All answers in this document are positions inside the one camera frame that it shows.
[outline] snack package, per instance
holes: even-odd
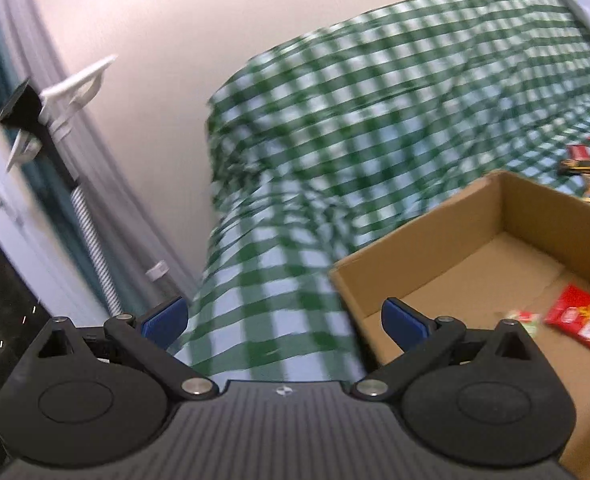
[[[528,332],[528,335],[534,337],[537,334],[537,326],[539,325],[539,314],[528,312],[526,310],[511,310],[507,315],[507,319],[516,319]]]
[[[546,315],[546,323],[590,348],[590,294],[568,285]]]

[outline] textured black plate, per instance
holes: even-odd
[[[148,447],[119,462],[53,470],[20,460],[0,476],[68,480],[559,479],[548,461],[515,470],[469,468],[404,433],[385,404],[355,400],[339,383],[232,382],[213,400],[186,402]]]

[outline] black mount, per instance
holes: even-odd
[[[348,388],[353,402],[385,404],[422,446],[468,466],[516,468],[560,456],[574,404],[520,323],[468,330],[387,301],[416,336],[403,355]],[[9,454],[48,467],[111,463],[157,439],[177,406],[243,395],[241,386],[220,395],[138,327],[128,315],[95,328],[76,329],[68,318],[47,323],[0,391]],[[287,399],[283,386],[277,393]]]
[[[59,155],[48,127],[40,122],[41,109],[40,95],[30,85],[30,80],[25,79],[14,90],[0,111],[0,124],[6,128],[24,130],[39,139],[41,150],[38,156],[51,161],[66,189],[70,192],[77,187],[77,183]]]

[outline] white wall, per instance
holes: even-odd
[[[126,178],[196,273],[212,227],[206,101],[275,44],[399,0],[37,0],[70,72],[119,54],[89,106]]]

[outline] red and yellow tool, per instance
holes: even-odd
[[[590,153],[583,144],[569,144],[568,158],[565,158],[557,167],[559,175],[581,175],[585,189],[582,200],[590,204]]]

